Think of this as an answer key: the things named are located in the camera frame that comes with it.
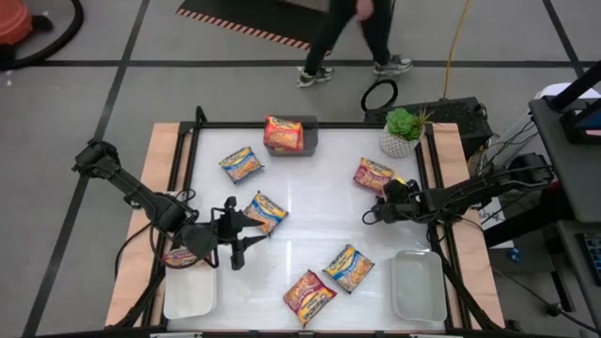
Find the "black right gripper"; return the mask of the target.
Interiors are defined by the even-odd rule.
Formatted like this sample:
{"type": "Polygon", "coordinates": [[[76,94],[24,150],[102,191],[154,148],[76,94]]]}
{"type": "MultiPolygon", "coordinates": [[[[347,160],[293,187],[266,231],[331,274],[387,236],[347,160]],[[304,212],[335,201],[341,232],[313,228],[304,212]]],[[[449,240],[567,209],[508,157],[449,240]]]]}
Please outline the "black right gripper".
{"type": "Polygon", "coordinates": [[[425,218],[421,214],[420,202],[417,200],[419,192],[419,184],[414,179],[405,183],[392,179],[384,185],[383,196],[377,198],[375,211],[366,211],[362,215],[362,222],[364,224],[376,224],[380,221],[423,223],[425,218]]]}

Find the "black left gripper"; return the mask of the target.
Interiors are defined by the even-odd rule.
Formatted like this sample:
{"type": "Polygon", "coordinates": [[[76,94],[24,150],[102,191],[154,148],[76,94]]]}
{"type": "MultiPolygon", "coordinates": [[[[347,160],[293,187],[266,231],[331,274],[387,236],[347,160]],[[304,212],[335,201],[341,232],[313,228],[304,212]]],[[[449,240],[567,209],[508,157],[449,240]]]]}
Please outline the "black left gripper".
{"type": "Polygon", "coordinates": [[[264,222],[248,217],[243,212],[236,210],[236,206],[237,198],[229,196],[226,198],[223,207],[213,207],[210,210],[210,225],[213,234],[217,237],[217,244],[231,246],[230,262],[232,270],[240,270],[244,266],[243,252],[267,238],[267,236],[245,237],[239,241],[238,234],[244,227],[261,226],[264,222]]]}

